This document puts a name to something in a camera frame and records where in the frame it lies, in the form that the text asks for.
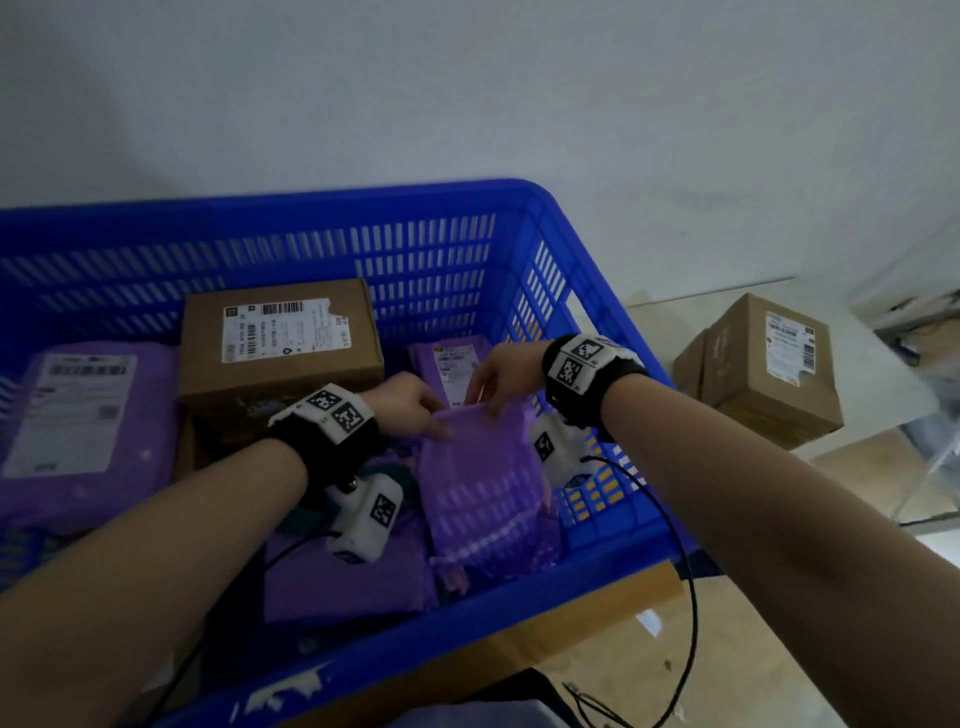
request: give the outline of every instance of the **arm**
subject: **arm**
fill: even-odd
[[[543,351],[498,348],[468,401],[483,390],[495,414],[536,391]],[[601,416],[850,725],[955,722],[960,570],[806,463],[653,379],[619,379]]]
[[[443,434],[429,388],[364,394],[385,434]],[[107,726],[306,489],[262,440],[141,503],[0,595],[0,704],[10,725]]]

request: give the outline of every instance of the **wristband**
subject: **wristband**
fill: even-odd
[[[354,475],[380,443],[380,428],[360,395],[327,384],[270,418],[267,437],[285,443],[303,461],[307,486],[300,506],[322,511],[326,488],[354,489]]]
[[[600,419],[607,390],[629,374],[646,375],[636,352],[605,336],[568,334],[556,339],[543,355],[546,398],[564,419],[577,427],[596,427],[603,443],[613,438]]]

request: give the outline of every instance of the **person's left hand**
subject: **person's left hand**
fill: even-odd
[[[373,410],[380,431],[391,437],[449,437],[453,431],[432,414],[446,409],[433,390],[416,375],[401,372],[361,395]]]

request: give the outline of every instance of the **wire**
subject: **wire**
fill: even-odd
[[[684,686],[686,685],[686,680],[690,676],[690,671],[693,670],[693,660],[697,655],[697,639],[700,635],[700,615],[697,609],[697,589],[693,585],[693,569],[690,567],[690,560],[686,556],[686,551],[684,550],[684,542],[680,538],[680,533],[677,531],[677,527],[673,524],[673,521],[670,519],[670,516],[667,514],[666,509],[660,505],[660,502],[654,497],[654,495],[647,490],[647,487],[641,483],[632,473],[630,473],[626,468],[624,468],[619,463],[615,463],[612,460],[608,460],[605,457],[598,457],[597,455],[588,455],[587,457],[582,457],[581,462],[587,462],[589,460],[596,460],[600,463],[606,463],[612,468],[617,468],[631,480],[634,484],[643,493],[650,499],[660,511],[660,515],[663,516],[663,520],[666,521],[667,526],[670,528],[670,533],[673,535],[674,541],[677,543],[677,548],[680,550],[681,558],[684,561],[684,567],[686,568],[686,581],[690,585],[690,612],[693,622],[693,625],[690,630],[690,652],[686,657],[686,665],[684,666],[684,671],[680,675],[680,680],[677,683],[677,688],[673,691],[673,696],[670,698],[670,702],[666,706],[666,710],[663,711],[663,715],[660,716],[660,719],[653,724],[653,728],[661,728],[661,726],[666,723],[667,720],[673,715],[674,710],[677,708],[677,703],[680,702],[680,694],[684,691]],[[587,713],[584,710],[585,707],[590,708],[591,710],[599,713],[604,718],[612,720],[617,725],[622,726],[623,728],[634,728],[630,723],[624,720],[622,717],[614,713],[610,708],[601,703],[592,695],[588,695],[585,692],[580,692],[580,690],[573,683],[564,683],[564,688],[566,691],[573,696],[573,701],[577,705],[577,710],[580,712],[580,717],[586,722],[588,728],[596,728],[596,726],[590,722],[590,719],[587,717]]]
[[[291,553],[296,551],[298,548],[305,544],[309,544],[311,541],[316,541],[317,539],[326,538],[327,536],[332,536],[336,538],[337,536],[342,536],[343,534],[340,531],[320,531],[319,533],[307,536],[300,539],[288,547],[284,548],[279,554],[274,558],[268,561],[263,566],[263,573],[267,573],[272,567],[276,565],[278,561],[289,556]],[[204,631],[204,635],[200,637],[200,640],[194,645],[193,649],[190,650],[190,653],[186,656],[186,659],[180,663],[180,667],[177,668],[177,671],[174,673],[173,678],[167,683],[167,689],[163,691],[163,695],[160,696],[159,700],[154,704],[153,709],[150,711],[150,714],[143,721],[142,728],[151,728],[151,726],[156,723],[156,721],[163,715],[163,707],[170,700],[170,696],[174,694],[174,690],[177,689],[177,685],[180,684],[180,681],[183,679],[183,676],[187,673],[187,670],[190,669],[190,666],[193,665],[194,661],[200,655],[201,650],[204,649],[207,643],[207,637],[209,632]]]

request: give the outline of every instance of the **translucent purple bag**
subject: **translucent purple bag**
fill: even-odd
[[[267,541],[267,559],[297,540],[274,534]],[[428,556],[426,525],[413,511],[400,514],[383,555],[372,564],[347,564],[327,553],[323,540],[306,544],[267,571],[264,621],[327,625],[428,612],[439,604]]]
[[[470,378],[492,351],[485,336],[474,334],[407,347],[414,371],[449,407],[462,407]]]
[[[170,482],[177,353],[152,342],[54,347],[28,367],[11,422],[0,525],[96,528]]]
[[[420,499],[444,578],[474,567],[509,579],[553,566],[563,546],[540,458],[528,442],[529,411],[514,402],[495,423],[475,404],[436,415],[454,430],[424,440]]]

